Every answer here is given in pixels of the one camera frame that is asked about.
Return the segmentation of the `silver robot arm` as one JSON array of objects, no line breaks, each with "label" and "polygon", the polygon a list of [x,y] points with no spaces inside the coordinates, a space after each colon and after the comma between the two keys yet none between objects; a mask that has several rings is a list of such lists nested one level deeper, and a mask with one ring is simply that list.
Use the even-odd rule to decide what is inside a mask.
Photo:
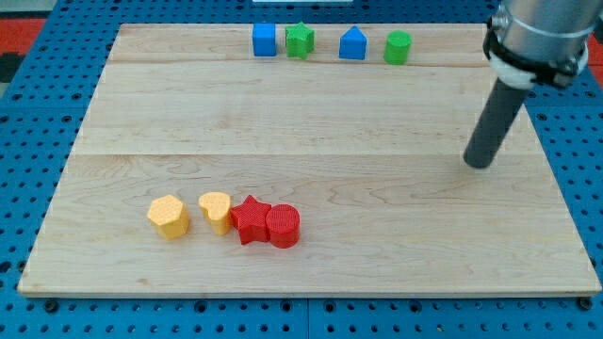
[{"label": "silver robot arm", "polygon": [[513,89],[564,89],[586,67],[601,15],[602,0],[503,0],[487,22],[483,51]]}]

